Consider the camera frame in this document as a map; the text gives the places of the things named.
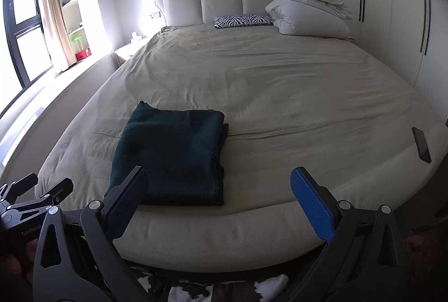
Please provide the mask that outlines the left hand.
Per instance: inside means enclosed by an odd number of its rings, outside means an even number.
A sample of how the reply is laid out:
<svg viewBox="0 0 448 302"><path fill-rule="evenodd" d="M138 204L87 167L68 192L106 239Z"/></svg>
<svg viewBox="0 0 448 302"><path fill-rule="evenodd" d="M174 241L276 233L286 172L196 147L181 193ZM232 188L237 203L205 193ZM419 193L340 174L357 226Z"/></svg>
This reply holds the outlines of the left hand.
<svg viewBox="0 0 448 302"><path fill-rule="evenodd" d="M24 259L20 261L5 244L1 245L1 287L25 288L33 285L33 263L37 240L24 245Z"/></svg>

